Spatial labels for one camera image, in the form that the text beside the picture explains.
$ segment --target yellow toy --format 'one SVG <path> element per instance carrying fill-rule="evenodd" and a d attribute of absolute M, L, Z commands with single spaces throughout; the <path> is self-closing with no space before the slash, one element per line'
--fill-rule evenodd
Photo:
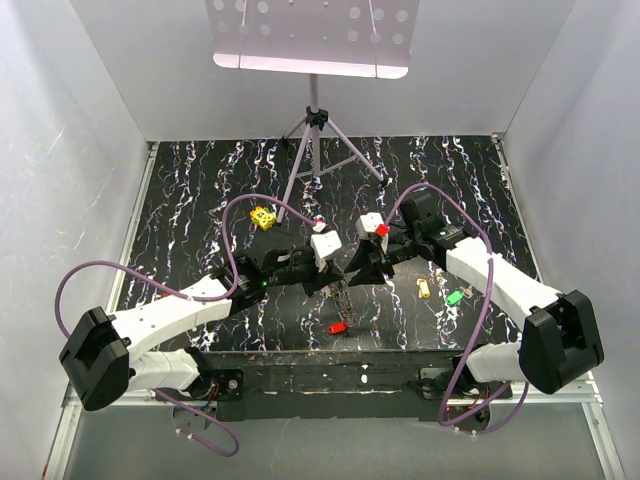
<path fill-rule="evenodd" d="M 263 230 L 269 230 L 276 224 L 276 216 L 270 210 L 262 207 L 256 207 L 251 212 L 251 221 Z"/>

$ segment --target black marble tabletop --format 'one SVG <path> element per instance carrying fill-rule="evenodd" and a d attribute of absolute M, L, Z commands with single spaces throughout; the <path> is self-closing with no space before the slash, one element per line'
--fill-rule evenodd
<path fill-rule="evenodd" d="M 382 189 L 357 162 L 322 176 L 296 182 L 290 204 L 309 217 L 321 215 L 341 236 L 344 267 L 357 247 L 355 221 L 371 211 L 383 217 L 409 185 L 429 181 L 456 199 L 489 233 L 493 248 L 506 260 L 535 276 L 535 267 L 505 172 L 489 137 L 375 137 L 354 143 L 376 168 L 393 177 Z M 322 140 L 326 167 L 349 156 L 338 140 Z M 243 193 L 281 197 L 299 141 L 287 149 L 275 139 L 161 143 L 141 213 L 129 266 L 171 287 L 184 288 L 223 263 L 220 237 L 222 211 Z M 311 166 L 306 150 L 301 170 Z M 258 230 L 249 212 L 264 202 L 246 201 L 231 212 L 235 249 L 271 246 L 274 235 Z M 452 223 L 461 215 L 442 205 Z M 287 218 L 283 228 L 301 244 L 308 227 Z M 421 259 L 395 267 L 384 286 L 350 288 L 357 325 L 346 336 L 332 336 L 328 326 L 338 321 L 332 299 L 308 298 L 300 286 L 275 287 L 264 301 L 220 322 L 173 339 L 162 348 L 196 345 L 207 351 L 229 350 L 370 350 L 463 348 L 482 303 L 474 291 L 455 306 L 446 297 L 464 282 Z M 428 280 L 431 297 L 418 296 L 416 280 Z M 149 302 L 154 296 L 141 282 L 127 278 L 119 309 Z M 494 307 L 481 340 L 516 340 L 518 331 Z"/>

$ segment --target cable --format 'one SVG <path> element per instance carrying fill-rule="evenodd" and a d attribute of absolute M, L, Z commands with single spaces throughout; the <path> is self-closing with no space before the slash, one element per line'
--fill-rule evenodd
<path fill-rule="evenodd" d="M 135 277 L 138 280 L 142 280 L 143 282 L 151 285 L 152 287 L 162 292 L 169 293 L 171 295 L 174 295 L 178 298 L 182 298 L 184 300 L 193 300 L 196 302 L 217 302 L 218 300 L 223 300 L 233 295 L 233 292 L 238 287 L 238 267 L 236 266 L 236 262 L 233 258 L 233 251 L 231 250 L 231 245 L 229 243 L 229 235 L 227 234 L 227 217 L 229 215 L 229 210 L 231 209 L 231 207 L 233 207 L 238 202 L 241 202 L 242 200 L 247 200 L 249 198 L 258 198 L 260 200 L 266 200 L 268 202 L 276 203 L 277 205 L 284 207 L 287 211 L 292 213 L 294 216 L 298 217 L 303 222 L 311 226 L 315 226 L 316 224 L 314 220 L 311 220 L 305 217 L 304 215 L 302 215 L 301 213 L 299 213 L 289 205 L 285 204 L 284 202 L 278 200 L 277 198 L 269 197 L 267 195 L 262 195 L 259 193 L 248 193 L 246 195 L 240 195 L 239 197 L 236 197 L 233 200 L 231 200 L 227 204 L 227 206 L 225 207 L 222 213 L 222 240 L 224 241 L 224 248 L 227 253 L 227 258 L 229 259 L 229 263 L 231 264 L 231 270 L 233 272 L 233 283 L 231 284 L 231 287 L 229 288 L 229 290 L 227 290 L 226 293 L 219 295 L 217 297 L 189 297 L 184 293 L 180 293 L 179 291 L 174 290 L 173 288 L 169 288 L 166 285 L 156 282 L 155 280 L 152 280 L 151 278 L 148 278 L 145 275 L 139 272 L 136 272 L 132 268 L 125 267 L 124 265 L 120 265 L 119 263 L 116 263 L 116 262 L 110 262 L 108 260 L 94 260 L 91 262 L 82 263 L 72 268 L 71 270 L 69 270 L 69 272 L 62 278 L 62 281 L 58 286 L 58 290 L 56 291 L 56 297 L 54 301 L 54 313 L 56 317 L 56 322 L 58 323 L 58 327 L 60 327 L 60 330 L 62 330 L 62 333 L 64 334 L 64 336 L 69 338 L 71 333 L 69 333 L 69 330 L 67 330 L 67 327 L 64 325 L 64 322 L 62 321 L 62 315 L 60 313 L 60 300 L 62 298 L 62 292 L 64 291 L 64 287 L 66 286 L 67 282 L 73 275 L 75 275 L 80 270 L 84 270 L 85 268 L 88 268 L 88 267 L 100 265 L 104 267 L 115 268 L 117 270 L 122 270 L 123 272 L 131 275 L 132 277 Z"/>
<path fill-rule="evenodd" d="M 498 390 L 496 390 L 492 395 L 490 395 L 488 398 L 486 398 L 484 400 L 484 402 L 482 402 L 477 407 L 472 408 L 468 412 L 465 412 L 462 415 L 459 415 L 459 416 L 457 416 L 456 418 L 454 418 L 452 420 L 445 420 L 445 412 L 446 412 L 446 408 L 447 408 L 447 403 L 451 399 L 451 395 L 453 394 L 453 389 L 455 388 L 455 385 L 458 382 L 458 379 L 460 378 L 460 375 L 462 375 L 462 370 L 464 369 L 464 367 L 465 367 L 465 365 L 467 363 L 467 359 L 469 358 L 469 355 L 471 355 L 473 347 L 476 344 L 476 340 L 478 339 L 478 336 L 480 335 L 480 331 L 482 330 L 482 325 L 483 325 L 485 319 L 487 318 L 487 314 L 489 312 L 489 307 L 491 305 L 491 294 L 493 292 L 493 273 L 494 273 L 493 272 L 493 257 L 492 257 L 493 248 L 491 247 L 491 241 L 489 240 L 489 236 L 486 234 L 486 232 L 473 220 L 473 218 L 471 218 L 471 216 L 459 204 L 457 204 L 455 202 L 455 200 L 453 198 L 451 198 L 449 195 L 447 195 L 444 191 L 442 191 L 438 187 L 436 187 L 434 185 L 431 185 L 430 183 L 426 183 L 426 182 L 416 183 L 414 185 L 411 185 L 404 192 L 402 192 L 402 195 L 400 195 L 400 197 L 393 204 L 393 207 L 391 208 L 391 211 L 389 212 L 389 215 L 387 216 L 387 219 L 385 220 L 385 225 L 388 226 L 390 224 L 391 220 L 393 220 L 393 217 L 394 217 L 395 213 L 398 211 L 398 208 L 400 207 L 400 204 L 404 201 L 404 199 L 411 192 L 413 192 L 413 191 L 415 191 L 415 190 L 417 190 L 419 188 L 428 188 L 428 189 L 434 190 L 442 198 L 447 200 L 456 210 L 458 210 L 462 214 L 462 216 L 465 218 L 465 220 L 467 222 L 469 222 L 469 224 L 478 232 L 478 235 L 480 236 L 480 238 L 484 242 L 485 246 L 487 247 L 487 253 L 489 254 L 489 259 L 487 260 L 487 264 L 489 266 L 489 273 L 487 275 L 487 287 L 486 287 L 486 290 L 485 290 L 484 301 L 482 302 L 482 308 L 480 310 L 480 315 L 478 316 L 478 320 L 476 322 L 476 325 L 475 325 L 475 327 L 473 329 L 473 332 L 471 333 L 471 337 L 469 338 L 469 342 L 467 343 L 467 346 L 465 347 L 464 352 L 462 353 L 462 357 L 460 358 L 460 362 L 458 362 L 457 367 L 453 371 L 453 376 L 451 377 L 451 380 L 449 380 L 449 385 L 447 385 L 447 389 L 445 391 L 444 397 L 442 398 L 442 402 L 440 403 L 440 408 L 438 409 L 438 423 L 440 425 L 442 425 L 443 427 L 448 427 L 448 426 L 460 423 L 461 421 L 465 420 L 466 418 L 469 418 L 472 415 L 475 415 L 476 413 L 481 411 L 484 407 L 489 405 L 494 399 L 498 398 L 503 392 L 505 392 L 509 388 L 509 386 L 511 385 L 511 382 L 506 382 L 504 385 L 502 385 L 500 388 L 498 388 Z M 522 392 L 522 397 L 520 398 L 520 402 L 518 403 L 518 405 L 516 405 L 516 408 L 513 410 L 513 412 L 511 412 L 511 414 L 505 419 L 505 421 L 501 422 L 499 425 L 496 425 L 495 427 L 491 427 L 491 429 L 489 429 L 489 431 L 487 431 L 487 430 L 483 431 L 483 433 L 490 433 L 490 432 L 493 432 L 495 430 L 498 430 L 499 428 L 501 428 L 504 425 L 506 425 L 509 421 L 511 421 L 511 419 L 520 411 L 520 407 L 524 403 L 524 399 L 526 398 L 528 391 L 529 391 L 529 385 L 526 384 L 525 385 L 525 389 Z"/>
<path fill-rule="evenodd" d="M 197 302 L 217 302 L 218 300 L 222 300 L 224 298 L 228 298 L 230 297 L 233 292 L 236 290 L 236 288 L 238 287 L 238 267 L 236 265 L 236 262 L 233 258 L 233 251 L 231 250 L 231 245 L 229 243 L 229 235 L 227 234 L 227 218 L 229 215 L 229 210 L 231 209 L 231 207 L 233 207 L 235 204 L 237 204 L 238 202 L 241 202 L 242 200 L 246 200 L 249 198 L 257 198 L 260 200 L 265 200 L 268 202 L 273 202 L 276 203 L 277 205 L 280 205 L 281 207 L 284 207 L 287 211 L 289 211 L 290 213 L 292 213 L 294 216 L 298 217 L 300 220 L 302 220 L 303 222 L 311 225 L 311 226 L 315 226 L 316 222 L 314 220 L 311 220 L 307 217 L 305 217 L 304 215 L 302 215 L 301 213 L 299 213 L 298 211 L 296 211 L 295 209 L 293 209 L 292 207 L 290 207 L 289 205 L 285 204 L 284 202 L 278 200 L 277 198 L 272 198 L 269 197 L 267 195 L 262 195 L 259 193 L 249 193 L 246 195 L 240 195 L 239 197 L 234 198 L 233 200 L 231 200 L 227 206 L 224 208 L 224 211 L 222 212 L 222 239 L 224 241 L 224 247 L 225 247 L 225 251 L 227 253 L 227 258 L 229 259 L 229 263 L 231 264 L 231 270 L 233 272 L 233 283 L 231 285 L 231 287 L 229 288 L 229 290 L 223 294 L 220 295 L 218 297 L 189 297 L 188 295 L 185 295 L 184 293 L 180 293 L 177 290 L 174 290 L 173 288 L 169 288 L 165 285 L 162 285 L 159 282 L 156 282 L 155 280 L 152 280 L 151 278 L 146 277 L 145 275 L 136 272 L 135 270 L 129 268 L 129 267 L 125 267 L 124 265 L 120 265 L 119 263 L 116 262 L 110 262 L 108 260 L 94 260 L 91 262 L 85 262 L 82 263 L 74 268 L 72 268 L 63 278 L 62 281 L 60 282 L 60 285 L 58 286 L 58 290 L 56 291 L 56 296 L 55 296 L 55 300 L 54 300 L 54 313 L 55 313 L 55 317 L 56 317 L 56 322 L 58 324 L 58 327 L 60 327 L 60 330 L 62 331 L 62 333 L 64 334 L 65 337 L 69 338 L 71 336 L 71 333 L 69 332 L 69 330 L 67 330 L 67 327 L 65 326 L 63 320 L 62 320 L 62 315 L 60 313 L 60 303 L 61 303 L 61 299 L 62 299 L 62 292 L 64 291 L 64 287 L 67 284 L 67 282 L 69 281 L 69 279 L 75 275 L 77 272 L 79 272 L 80 270 L 83 270 L 85 268 L 88 267 L 93 267 L 93 266 L 105 266 L 105 267 L 111 267 L 111 268 L 115 268 L 117 270 L 122 270 L 125 273 L 128 273 L 129 275 L 142 280 L 143 282 L 151 285 L 152 287 L 155 287 L 156 289 L 163 291 L 163 292 L 167 292 L 171 295 L 174 295 L 178 298 L 182 298 L 184 300 L 193 300 L 193 301 L 197 301 Z M 227 425 L 225 425 L 224 423 L 222 423 L 220 420 L 217 420 L 215 418 L 213 418 L 210 415 L 207 415 L 205 412 L 203 412 L 202 410 L 196 409 L 196 408 L 192 408 L 189 405 L 187 405 L 184 402 L 181 402 L 180 400 L 176 400 L 174 398 L 171 398 L 170 396 L 168 396 L 166 393 L 162 392 L 161 390 L 158 389 L 154 389 L 154 392 L 156 393 L 156 395 L 160 396 L 161 398 L 165 399 L 168 402 L 173 403 L 174 405 L 176 405 L 179 408 L 182 408 L 184 410 L 187 410 L 189 412 L 195 413 L 196 415 L 200 415 L 201 417 L 204 417 L 205 419 L 209 420 L 212 423 L 215 423 L 216 425 L 218 425 L 220 428 L 222 428 L 225 432 L 227 432 L 231 438 L 233 438 L 233 441 L 235 442 L 235 448 L 232 451 L 226 451 L 226 450 L 222 450 L 220 447 L 214 445 L 213 443 L 209 442 L 207 439 L 202 438 L 198 435 L 194 435 L 193 433 L 189 432 L 188 430 L 184 430 L 184 429 L 179 429 L 180 433 L 183 433 L 184 435 L 186 435 L 189 438 L 193 438 L 196 441 L 202 443 L 204 446 L 206 446 L 207 448 L 211 449 L 212 451 L 218 453 L 219 455 L 222 455 L 223 457 L 231 457 L 233 455 L 235 455 L 236 453 L 238 453 L 238 450 L 240 449 L 240 442 L 238 440 L 238 435 L 236 434 L 236 432 L 233 431 L 233 429 Z"/>

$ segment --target wall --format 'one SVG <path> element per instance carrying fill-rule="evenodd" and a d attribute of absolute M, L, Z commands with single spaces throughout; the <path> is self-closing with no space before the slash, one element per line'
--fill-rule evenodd
<path fill-rule="evenodd" d="M 60 418 L 62 275 L 116 259 L 146 144 L 67 1 L 0 2 L 0 478 L 40 478 Z M 69 325 L 113 273 L 81 276 Z"/>
<path fill-rule="evenodd" d="M 279 137 L 309 102 L 303 75 L 217 67 L 204 0 L 71 3 L 148 140 Z M 505 131 L 574 3 L 422 0 L 407 77 L 321 78 L 321 105 L 348 135 Z"/>
<path fill-rule="evenodd" d="M 545 280 L 594 303 L 606 360 L 594 374 L 628 478 L 640 478 L 640 4 L 581 0 L 506 136 Z"/>

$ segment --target purple hose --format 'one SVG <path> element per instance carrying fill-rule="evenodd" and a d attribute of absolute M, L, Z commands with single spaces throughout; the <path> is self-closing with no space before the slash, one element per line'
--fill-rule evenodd
<path fill-rule="evenodd" d="M 430 183 L 426 183 L 426 182 L 425 183 L 416 183 L 414 185 L 411 185 L 404 192 L 402 192 L 402 195 L 400 195 L 400 197 L 396 200 L 396 203 L 394 203 L 393 208 L 391 209 L 391 212 L 389 212 L 389 216 L 385 220 L 385 225 L 388 226 L 389 222 L 391 222 L 391 220 L 393 220 L 393 216 L 395 215 L 396 211 L 398 210 L 398 207 L 404 201 L 404 199 L 411 192 L 413 192 L 414 190 L 417 190 L 419 188 L 429 188 L 431 190 L 435 190 L 442 198 L 444 198 L 451 205 L 453 205 L 455 207 L 455 209 L 458 210 L 462 214 L 462 216 L 465 218 L 465 220 L 467 222 L 469 222 L 469 224 L 471 224 L 471 226 L 478 231 L 478 235 L 480 235 L 480 238 L 482 239 L 482 241 L 484 242 L 485 246 L 487 247 L 487 253 L 489 255 L 493 254 L 493 249 L 491 247 L 491 241 L 489 240 L 489 236 L 485 233 L 484 230 L 482 230 L 480 225 L 478 225 L 473 220 L 473 218 L 471 218 L 471 216 L 460 205 L 458 205 L 455 202 L 455 200 L 453 200 L 453 198 L 451 198 L 449 195 L 447 195 L 445 192 L 443 192 L 438 187 L 435 187 L 435 186 L 431 185 Z M 449 381 L 449 385 L 447 385 L 447 389 L 445 391 L 444 397 L 442 399 L 442 402 L 440 403 L 440 408 L 438 409 L 438 423 L 440 425 L 442 425 L 443 427 L 448 427 L 448 426 L 451 426 L 451 425 L 455 425 L 456 423 L 459 423 L 459 422 L 463 421 L 464 419 L 469 418 L 472 415 L 475 415 L 480 410 L 482 410 L 484 407 L 486 407 L 489 403 L 491 403 L 494 399 L 499 397 L 511 385 L 511 382 L 505 383 L 496 392 L 494 392 L 490 397 L 488 397 L 484 402 L 482 402 L 477 407 L 472 408 L 468 412 L 465 412 L 462 415 L 459 415 L 458 417 L 456 417 L 456 418 L 454 418 L 452 420 L 445 420 L 444 419 L 445 411 L 446 411 L 446 408 L 447 408 L 447 403 L 451 399 L 451 395 L 453 394 L 453 389 L 454 389 L 456 383 L 458 382 L 458 379 L 460 378 L 460 375 L 462 375 L 462 370 L 464 369 L 464 367 L 465 367 L 465 365 L 467 363 L 467 359 L 469 358 L 469 355 L 471 355 L 473 347 L 476 344 L 476 340 L 478 339 L 478 335 L 480 335 L 480 330 L 482 329 L 482 325 L 483 325 L 485 319 L 487 318 L 487 314 L 489 312 L 489 307 L 491 305 L 491 294 L 493 292 L 493 258 L 489 257 L 489 260 L 487 261 L 487 263 L 489 265 L 489 274 L 487 275 L 487 287 L 486 287 L 486 290 L 485 290 L 484 301 L 482 303 L 482 309 L 480 310 L 480 315 L 478 316 L 478 321 L 476 322 L 476 326 L 473 329 L 473 332 L 471 334 L 471 338 L 469 338 L 469 342 L 467 343 L 467 346 L 465 347 L 464 352 L 462 353 L 462 357 L 460 359 L 460 362 L 458 363 L 458 366 L 456 367 L 456 369 L 453 371 L 453 376 L 451 377 L 451 380 Z M 516 408 L 513 410 L 513 412 L 511 412 L 511 414 L 502 423 L 500 423 L 499 425 L 496 425 L 495 427 L 491 427 L 488 430 L 485 430 L 483 433 L 493 432 L 493 431 L 503 427 L 504 425 L 506 425 L 518 413 L 518 411 L 520 410 L 520 407 L 522 407 L 522 404 L 524 403 L 524 399 L 526 398 L 526 395 L 527 395 L 528 391 L 529 391 L 529 384 L 526 384 L 525 385 L 525 389 L 524 389 L 524 391 L 522 393 L 522 397 L 520 399 L 520 402 L 518 402 L 518 405 L 516 405 Z"/>
<path fill-rule="evenodd" d="M 62 331 L 64 336 L 69 338 L 71 336 L 71 334 L 69 333 L 69 330 L 67 330 L 67 327 L 65 326 L 64 322 L 62 321 L 62 314 L 60 313 L 60 301 L 62 299 L 62 292 L 64 291 L 65 285 L 67 284 L 69 279 L 74 274 L 76 274 L 80 270 L 83 270 L 83 269 L 88 268 L 88 267 L 101 265 L 101 266 L 104 266 L 104 267 L 111 267 L 111 268 L 115 268 L 117 270 L 122 270 L 123 272 L 128 273 L 129 275 L 137 278 L 138 280 L 142 280 L 143 282 L 151 285 L 152 287 L 155 287 L 156 289 L 158 289 L 158 290 L 160 290 L 162 292 L 170 293 L 171 295 L 174 295 L 174 296 L 176 296 L 178 298 L 182 298 L 182 299 L 185 299 L 185 300 L 191 299 L 191 300 L 196 301 L 196 302 L 217 302 L 218 300 L 222 300 L 224 298 L 230 297 L 233 294 L 233 292 L 235 291 L 235 289 L 238 287 L 238 267 L 236 266 L 236 262 L 235 262 L 235 260 L 233 258 L 233 252 L 231 250 L 231 245 L 229 244 L 229 235 L 227 234 L 227 217 L 229 215 L 229 209 L 231 207 L 233 207 L 236 203 L 241 202 L 242 200 L 249 199 L 249 198 L 258 198 L 258 199 L 265 200 L 265 201 L 268 201 L 268 202 L 276 203 L 277 205 L 280 205 L 281 207 L 284 207 L 286 210 L 288 210 L 290 213 L 292 213 L 293 215 L 298 217 L 303 222 L 306 222 L 311 226 L 314 226 L 316 224 L 316 222 L 314 220 L 308 219 L 307 217 L 305 217 L 304 215 L 302 215 L 298 211 L 294 210 L 289 205 L 286 205 L 284 202 L 278 200 L 277 198 L 269 197 L 267 195 L 261 195 L 259 193 L 249 193 L 249 194 L 246 194 L 246 195 L 240 195 L 239 197 L 236 197 L 233 200 L 231 200 L 227 204 L 227 206 L 225 207 L 224 212 L 222 213 L 222 239 L 224 241 L 224 248 L 225 248 L 225 250 L 227 252 L 227 257 L 229 258 L 229 263 L 231 264 L 231 270 L 233 271 L 233 283 L 231 285 L 231 288 L 229 288 L 229 290 L 224 295 L 220 295 L 218 297 L 191 297 L 191 298 L 189 298 L 184 293 L 180 293 L 179 291 L 174 290 L 173 288 L 169 288 L 169 287 L 167 287 L 165 285 L 162 285 L 161 283 L 156 282 L 155 280 L 152 280 L 152 279 L 142 275 L 141 273 L 138 273 L 135 270 L 133 270 L 133 269 L 131 269 L 129 267 L 125 267 L 124 265 L 120 265 L 119 263 L 116 263 L 116 262 L 110 262 L 110 261 L 107 261 L 107 260 L 94 260 L 92 262 L 82 263 L 82 264 L 74 267 L 73 269 L 71 269 L 62 278 L 62 281 L 60 282 L 60 285 L 58 286 L 58 290 L 56 291 L 56 297 L 55 297 L 55 300 L 54 300 L 54 312 L 55 312 L 56 322 L 58 323 L 58 327 L 60 327 L 60 330 Z M 213 418 L 212 416 L 207 415 L 202 410 L 198 410 L 196 408 L 192 408 L 189 405 L 187 405 L 186 403 L 181 402 L 180 400 L 176 400 L 174 398 L 171 398 L 170 396 L 168 396 L 166 393 L 162 392 L 161 390 L 154 389 L 154 392 L 156 392 L 156 395 L 160 396 L 161 398 L 163 398 L 164 400 L 166 400 L 168 402 L 173 403 L 177 407 L 182 408 L 184 410 L 188 410 L 189 412 L 195 413 L 196 415 L 200 415 L 201 417 L 206 418 L 210 422 L 215 423 L 216 425 L 218 425 L 219 427 L 224 429 L 224 431 L 227 432 L 231 436 L 231 438 L 233 438 L 233 441 L 235 442 L 236 446 L 232 451 L 226 451 L 226 450 L 222 450 L 220 447 L 218 447 L 218 446 L 214 445 L 213 443 L 209 442 L 207 439 L 202 438 L 202 437 L 200 437 L 198 435 L 194 435 L 194 434 L 192 434 L 191 432 L 189 432 L 187 430 L 180 429 L 180 433 L 183 433 L 183 434 L 185 434 L 187 436 L 191 435 L 191 438 L 193 438 L 196 441 L 202 443 L 204 446 L 206 446 L 207 448 L 209 448 L 212 451 L 216 452 L 217 454 L 222 455 L 223 457 L 232 457 L 233 455 L 238 453 L 238 450 L 240 449 L 240 442 L 238 440 L 238 435 L 236 434 L 235 431 L 233 431 L 233 429 L 231 429 L 231 427 L 225 425 L 220 420 L 217 420 L 217 419 Z"/>

